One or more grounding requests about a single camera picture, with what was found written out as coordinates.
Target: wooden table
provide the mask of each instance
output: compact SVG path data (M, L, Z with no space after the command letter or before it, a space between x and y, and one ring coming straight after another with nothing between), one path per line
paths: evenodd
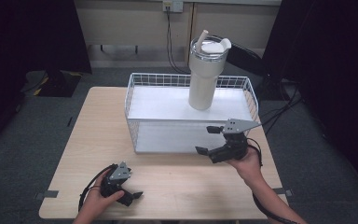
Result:
M75 128L48 190L39 215L73 219L79 194L104 167L125 161L132 169L123 185L144 195L130 207L112 204L99 219L238 220L266 218L255 206L252 192L224 162L212 164L198 154L135 154L124 116L126 88L89 90ZM263 151L262 172L272 188L281 188L262 127L250 131Z

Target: black cable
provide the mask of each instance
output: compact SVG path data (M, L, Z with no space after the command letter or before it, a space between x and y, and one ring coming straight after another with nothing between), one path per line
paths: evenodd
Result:
M178 66L176 66L173 55L172 55L172 38L171 38L171 18L170 18L170 8L166 7L167 11L167 19L168 19L168 31L167 31L167 53L168 53L168 62L170 63L171 67L177 72L182 74L189 74L186 71L183 71Z
M272 124L269 126L268 130L265 132L266 135L269 133L271 128L274 126L274 124L278 121L278 119L281 117L281 115L285 111L287 111L289 108L293 107L294 105L297 105L302 100L302 98L300 98L296 102L293 103L293 100L295 99L297 92L298 92L298 86L296 86L296 89L295 89L295 92L293 93L293 96L290 98L289 102L286 103L286 105L284 105L283 107L281 107L279 109L270 110L269 112L267 112L264 115L260 116L260 118L262 118L262 117L266 116L267 114L269 114L269 113L271 113L273 111L277 111L271 118L269 118L267 121L263 122L263 126L265 126L266 124L268 124L269 122L274 120L272 122Z
M257 148L252 146L252 145L248 145L248 147L254 149L257 151L258 154L258 161L260 163L260 167L263 166L263 161L262 161L262 157L261 157L261 147L260 145L258 145L258 143L253 139L253 138L247 138L248 140L251 140L252 142L254 142L257 145Z
M269 131L271 130L271 128L274 126L274 124L277 122L277 120L281 117L281 115L283 114L283 112L285 112L286 110L288 110L289 108L293 107L294 105L297 105L298 103L300 103L302 101L302 98L298 99L295 103L293 103L290 106L287 106L282 112L280 112L278 114L278 116L276 117L276 119L272 122L272 124L269 126L269 128L266 130L266 135L269 133Z
M298 224L298 222L294 222L292 220L289 220L289 219L286 219L286 218L283 218L283 217L278 217L277 215L271 213L269 210L267 210L262 204L260 201L258 201L257 197L252 193L253 195L253 198L254 198L254 201L255 201L255 205L257 206L257 208L264 214L266 215L267 217L270 217L274 220L277 220L281 223L284 223L284 224Z
M89 182L89 184L83 189L83 192L80 194L80 199L79 199L79 206L78 206L78 211L80 211L81 207L83 206L83 202L84 199L86 198L87 192L89 192L90 189L92 189L93 187L90 187L92 183L94 183L94 181L101 175L103 174L103 172L112 169L113 167L115 167L114 164L104 168L103 170L101 170L100 173L98 173L96 176L94 176L94 178L92 178L92 180Z
M252 142L256 143L257 144L257 147L254 147L252 145L248 145L248 147L254 149L257 151L257 154L258 154L258 159L259 159L259 162L260 162L260 168L261 166L263 165L262 163L262 160L261 160L261 147L260 145L258 145L258 143L252 139L252 138L247 138L248 140L251 140ZM257 208L264 214L266 215L267 217L270 217L274 220L277 220L283 224L298 224L297 222L294 222L292 220L289 220L289 219L286 219L286 218L283 218L283 217L278 217L277 215L271 213L269 210L267 210L262 204L260 201L258 201L257 197L255 196L254 193L252 193L253 195L253 198L254 198L254 201L255 201L255 205L257 206Z

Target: black curtain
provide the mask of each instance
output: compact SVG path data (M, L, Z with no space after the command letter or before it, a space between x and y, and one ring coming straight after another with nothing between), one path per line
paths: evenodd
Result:
M0 117L30 71L91 74L73 0L0 1Z
M282 0L263 62L272 80L300 83L325 133L358 172L358 1Z

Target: white wire basket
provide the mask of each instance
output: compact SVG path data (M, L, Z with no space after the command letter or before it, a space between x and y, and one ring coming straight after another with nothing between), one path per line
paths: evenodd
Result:
M203 111L188 103L190 77L131 74L125 116L135 152L197 153L195 146L221 147L225 138L207 133L207 126L222 126L228 119L256 120L258 104L248 77L220 76L212 105Z

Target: person's hand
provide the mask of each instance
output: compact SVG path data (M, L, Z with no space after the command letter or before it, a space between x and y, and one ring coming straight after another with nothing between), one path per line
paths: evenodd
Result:
M94 218L98 217L111 203L117 201L124 195L124 191L120 190L111 196L104 198L100 193L101 182L103 177L109 170L102 173L96 180L89 193L82 208L80 209L74 223L91 223Z
M260 170L260 163L257 152L248 148L248 153L240 160L229 160L228 164L232 165L245 181L246 185L250 185L255 181L263 179Z

